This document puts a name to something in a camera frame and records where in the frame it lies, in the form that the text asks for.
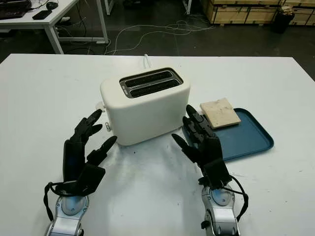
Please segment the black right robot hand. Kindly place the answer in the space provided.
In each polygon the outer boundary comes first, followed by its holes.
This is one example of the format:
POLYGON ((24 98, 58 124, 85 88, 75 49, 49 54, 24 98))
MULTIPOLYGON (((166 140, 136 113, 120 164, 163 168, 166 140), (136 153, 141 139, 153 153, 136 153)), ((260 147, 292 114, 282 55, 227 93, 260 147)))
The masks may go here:
POLYGON ((188 159, 206 175, 205 166, 222 158, 221 143, 204 115, 191 105, 186 106, 186 112, 188 116, 182 118, 186 138, 177 134, 172 134, 172 138, 188 159))

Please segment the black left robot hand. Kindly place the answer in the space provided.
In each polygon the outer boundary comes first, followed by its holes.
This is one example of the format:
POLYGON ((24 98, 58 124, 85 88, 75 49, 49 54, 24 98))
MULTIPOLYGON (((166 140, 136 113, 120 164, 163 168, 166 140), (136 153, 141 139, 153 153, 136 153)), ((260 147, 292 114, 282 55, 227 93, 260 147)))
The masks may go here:
POLYGON ((103 125, 97 124, 102 114, 97 109, 87 118, 82 118, 74 128, 73 135, 67 139, 63 147, 63 180, 64 182, 78 181, 84 171, 104 174, 100 164, 107 157, 107 152, 115 144, 117 136, 107 139, 98 149, 85 155, 85 146, 89 138, 99 132, 103 125))

